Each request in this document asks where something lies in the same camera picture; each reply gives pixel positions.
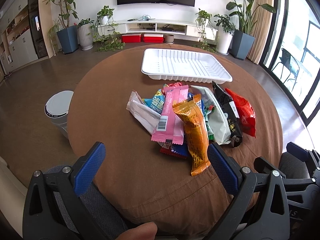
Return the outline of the person's left hand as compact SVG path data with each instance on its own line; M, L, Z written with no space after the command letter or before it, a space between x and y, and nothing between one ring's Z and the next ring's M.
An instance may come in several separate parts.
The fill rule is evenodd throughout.
M149 222L123 232L116 240L154 240L156 233L157 225L154 222Z

